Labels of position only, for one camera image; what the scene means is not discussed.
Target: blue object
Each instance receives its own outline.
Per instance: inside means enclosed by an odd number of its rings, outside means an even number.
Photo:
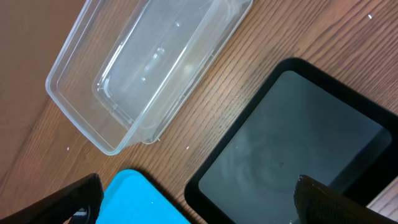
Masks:
[[[142,174],[124,170],[106,189],[96,223],[189,222]]]

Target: clear plastic container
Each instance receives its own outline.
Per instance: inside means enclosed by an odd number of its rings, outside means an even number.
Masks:
[[[88,0],[46,89],[99,149],[158,140],[252,0]]]

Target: wooden table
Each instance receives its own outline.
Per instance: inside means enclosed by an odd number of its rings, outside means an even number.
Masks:
[[[185,184],[275,65],[301,57],[398,113],[398,1],[257,0],[161,141],[106,156],[52,100],[0,185],[0,217],[90,174],[141,171],[191,221]],[[398,219],[398,183],[369,206]]]

